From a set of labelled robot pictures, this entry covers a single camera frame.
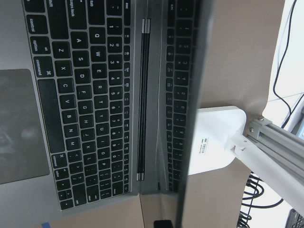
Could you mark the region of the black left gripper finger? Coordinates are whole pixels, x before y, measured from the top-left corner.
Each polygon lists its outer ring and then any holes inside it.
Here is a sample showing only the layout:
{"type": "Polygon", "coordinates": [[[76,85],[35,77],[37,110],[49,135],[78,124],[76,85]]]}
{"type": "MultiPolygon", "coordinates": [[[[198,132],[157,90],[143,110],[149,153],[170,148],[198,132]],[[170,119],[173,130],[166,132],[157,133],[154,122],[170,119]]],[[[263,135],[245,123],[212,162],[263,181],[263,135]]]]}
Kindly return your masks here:
{"type": "Polygon", "coordinates": [[[171,220],[155,220],[153,223],[154,228],[173,228],[171,220]]]}

